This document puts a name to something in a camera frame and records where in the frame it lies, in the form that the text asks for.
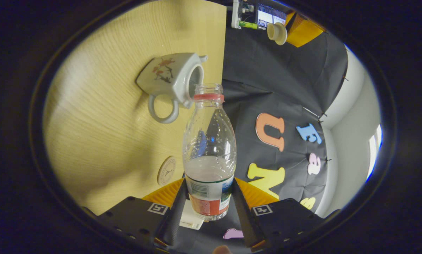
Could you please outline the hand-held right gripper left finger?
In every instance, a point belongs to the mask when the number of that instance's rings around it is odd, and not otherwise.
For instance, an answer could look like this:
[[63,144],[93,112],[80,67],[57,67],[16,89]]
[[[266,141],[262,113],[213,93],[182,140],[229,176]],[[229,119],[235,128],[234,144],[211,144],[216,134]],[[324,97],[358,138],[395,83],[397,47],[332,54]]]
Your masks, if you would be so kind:
[[171,249],[187,196],[185,178],[143,198],[128,196],[101,214],[82,209],[124,249]]

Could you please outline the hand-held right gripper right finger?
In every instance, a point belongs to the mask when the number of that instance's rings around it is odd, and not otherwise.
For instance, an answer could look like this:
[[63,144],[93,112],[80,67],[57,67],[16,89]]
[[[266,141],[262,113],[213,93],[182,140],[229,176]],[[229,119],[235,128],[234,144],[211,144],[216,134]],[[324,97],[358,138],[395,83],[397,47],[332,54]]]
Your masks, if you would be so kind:
[[253,252],[295,252],[317,230],[340,213],[337,209],[319,217],[293,198],[277,201],[273,196],[235,178],[232,183],[235,202],[246,247]]

